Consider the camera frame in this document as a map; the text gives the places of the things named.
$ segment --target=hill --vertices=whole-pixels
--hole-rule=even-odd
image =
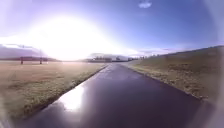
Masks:
[[[34,47],[0,44],[0,60],[20,60],[20,57],[24,61],[39,61],[40,57],[43,61],[57,61]]]
[[[128,66],[200,99],[215,102],[224,46],[153,56]]]

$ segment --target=green grass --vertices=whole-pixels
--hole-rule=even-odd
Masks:
[[[81,62],[17,63],[0,62],[0,115],[13,121],[38,112],[105,66]]]
[[[161,55],[126,64],[197,98],[215,103],[224,47]]]

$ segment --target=sun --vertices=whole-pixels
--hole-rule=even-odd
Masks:
[[[30,42],[47,55],[76,60],[91,53],[118,53],[119,48],[97,26],[83,19],[60,16],[38,23],[29,31]]]

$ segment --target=grass verge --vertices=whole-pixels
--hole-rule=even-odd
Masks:
[[[59,63],[17,65],[0,63],[0,94],[5,113],[13,121],[25,119],[63,93],[94,75],[104,64]]]
[[[199,99],[215,103],[221,83],[222,48],[162,55],[125,65]]]

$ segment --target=paved path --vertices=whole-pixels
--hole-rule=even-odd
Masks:
[[[211,113],[209,108],[169,85],[111,65],[21,127],[200,128]]]

